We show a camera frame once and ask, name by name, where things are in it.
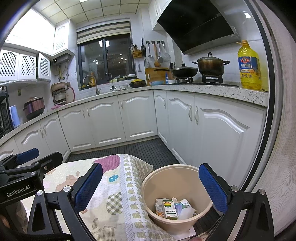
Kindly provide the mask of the white plastic bag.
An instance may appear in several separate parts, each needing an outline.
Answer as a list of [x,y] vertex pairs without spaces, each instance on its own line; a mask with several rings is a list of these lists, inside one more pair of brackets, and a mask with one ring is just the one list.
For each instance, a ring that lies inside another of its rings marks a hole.
[[196,210],[191,206],[187,199],[183,199],[175,204],[178,220],[189,219],[196,215]]

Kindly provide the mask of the beige plastic trash bin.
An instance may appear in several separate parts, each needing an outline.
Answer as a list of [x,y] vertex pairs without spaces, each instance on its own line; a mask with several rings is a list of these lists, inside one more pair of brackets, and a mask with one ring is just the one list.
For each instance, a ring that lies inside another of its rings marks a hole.
[[[156,199],[172,197],[189,201],[197,215],[185,220],[169,220],[156,215]],[[213,205],[199,178],[199,168],[181,164],[158,168],[146,176],[142,182],[142,198],[150,219],[170,235],[187,232]]]

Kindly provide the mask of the kitchen faucet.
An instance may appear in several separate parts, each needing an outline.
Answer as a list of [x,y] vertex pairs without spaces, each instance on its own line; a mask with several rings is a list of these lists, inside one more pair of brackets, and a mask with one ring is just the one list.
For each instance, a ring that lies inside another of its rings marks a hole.
[[96,95],[99,95],[100,94],[100,90],[97,87],[96,78],[94,77],[93,74],[86,75],[83,78],[83,84],[85,86],[89,85],[90,87],[95,87],[95,93],[96,93]]

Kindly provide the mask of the white lower kitchen cabinets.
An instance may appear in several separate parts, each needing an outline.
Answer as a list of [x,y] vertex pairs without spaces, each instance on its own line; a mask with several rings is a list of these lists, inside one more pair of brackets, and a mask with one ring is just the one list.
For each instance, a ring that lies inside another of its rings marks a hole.
[[1,157],[37,148],[40,156],[160,137],[180,162],[208,163],[242,186],[254,163],[265,108],[226,98],[171,90],[111,93],[41,115],[1,139]]

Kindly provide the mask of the kitchen window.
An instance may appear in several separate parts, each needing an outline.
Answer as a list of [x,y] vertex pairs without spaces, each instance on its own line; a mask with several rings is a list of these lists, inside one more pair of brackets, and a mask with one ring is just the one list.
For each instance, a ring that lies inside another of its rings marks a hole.
[[80,89],[96,84],[108,84],[116,77],[135,73],[130,34],[115,35],[91,40],[78,45]]

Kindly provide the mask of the purple rice cooker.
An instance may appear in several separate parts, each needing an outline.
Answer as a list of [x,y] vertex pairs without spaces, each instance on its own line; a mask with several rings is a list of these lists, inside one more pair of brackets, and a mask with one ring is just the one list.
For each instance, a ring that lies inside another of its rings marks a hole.
[[32,120],[44,112],[45,104],[43,97],[32,97],[23,104],[23,111],[27,120]]

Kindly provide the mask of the patterned table cloth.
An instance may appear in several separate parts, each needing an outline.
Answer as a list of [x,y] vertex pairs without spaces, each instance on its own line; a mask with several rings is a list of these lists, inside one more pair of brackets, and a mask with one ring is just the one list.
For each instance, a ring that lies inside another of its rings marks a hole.
[[94,163],[102,165],[102,179],[80,216],[96,240],[174,240],[145,210],[141,184],[153,166],[135,156],[63,163],[46,174],[45,192],[72,186]]

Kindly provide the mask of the colourful small carton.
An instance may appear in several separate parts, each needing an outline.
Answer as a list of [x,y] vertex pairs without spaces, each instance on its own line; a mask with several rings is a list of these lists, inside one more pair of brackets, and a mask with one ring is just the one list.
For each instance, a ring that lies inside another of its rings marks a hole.
[[178,219],[176,207],[172,200],[163,200],[162,207],[163,207],[163,214],[165,219],[170,219],[170,220]]

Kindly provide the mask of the yellow black casserole pot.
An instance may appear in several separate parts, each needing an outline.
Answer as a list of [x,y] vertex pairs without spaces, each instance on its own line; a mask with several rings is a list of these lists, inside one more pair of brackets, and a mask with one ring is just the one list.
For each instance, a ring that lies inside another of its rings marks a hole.
[[147,82],[142,79],[134,79],[129,83],[131,88],[139,88],[139,87],[145,87],[147,85]]

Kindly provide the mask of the gas stove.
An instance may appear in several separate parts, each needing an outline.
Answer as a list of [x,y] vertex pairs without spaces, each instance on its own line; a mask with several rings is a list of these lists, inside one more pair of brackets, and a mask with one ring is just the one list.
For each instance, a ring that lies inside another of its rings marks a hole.
[[196,85],[217,85],[217,86],[230,86],[239,87],[235,84],[225,83],[222,76],[211,76],[202,75],[202,80],[200,82],[195,82],[192,77],[188,78],[177,78],[175,80],[176,84],[196,84]]

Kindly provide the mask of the wooden cutting board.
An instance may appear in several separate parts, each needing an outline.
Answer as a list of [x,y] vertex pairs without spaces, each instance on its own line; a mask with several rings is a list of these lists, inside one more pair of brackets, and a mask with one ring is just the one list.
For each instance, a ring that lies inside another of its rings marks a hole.
[[159,85],[165,84],[166,74],[168,75],[169,80],[174,78],[168,68],[165,68],[167,71],[155,71],[156,69],[157,68],[145,68],[147,86],[150,86],[152,82],[158,82]]

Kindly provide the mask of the dark stock pot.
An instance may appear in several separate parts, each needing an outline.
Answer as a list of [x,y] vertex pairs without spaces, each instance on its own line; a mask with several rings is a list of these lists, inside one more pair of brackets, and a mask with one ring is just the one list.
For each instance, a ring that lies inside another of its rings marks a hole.
[[201,75],[222,76],[224,74],[224,66],[228,65],[230,61],[214,57],[211,52],[208,52],[207,56],[201,57],[192,63],[198,65]]

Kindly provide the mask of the yellow cooking oil bottle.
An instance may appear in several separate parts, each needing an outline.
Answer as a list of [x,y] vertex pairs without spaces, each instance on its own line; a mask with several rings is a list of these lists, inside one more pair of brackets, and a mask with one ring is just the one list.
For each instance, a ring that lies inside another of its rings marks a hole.
[[247,40],[242,40],[238,44],[241,45],[237,53],[241,85],[246,89],[261,90],[259,56]]

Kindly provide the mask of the black wok with lid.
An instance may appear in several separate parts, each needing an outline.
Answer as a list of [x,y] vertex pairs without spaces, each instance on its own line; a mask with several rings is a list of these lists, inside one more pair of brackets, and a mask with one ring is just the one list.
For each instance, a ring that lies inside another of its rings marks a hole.
[[194,67],[185,66],[183,64],[182,67],[173,69],[156,68],[154,72],[157,71],[171,72],[175,78],[190,78],[194,77],[197,74],[198,69]]

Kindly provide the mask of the black range hood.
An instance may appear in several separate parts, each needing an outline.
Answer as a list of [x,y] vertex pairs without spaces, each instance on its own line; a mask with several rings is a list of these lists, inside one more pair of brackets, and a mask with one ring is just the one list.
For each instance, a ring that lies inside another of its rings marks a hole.
[[157,22],[184,55],[240,40],[215,1],[170,1]]

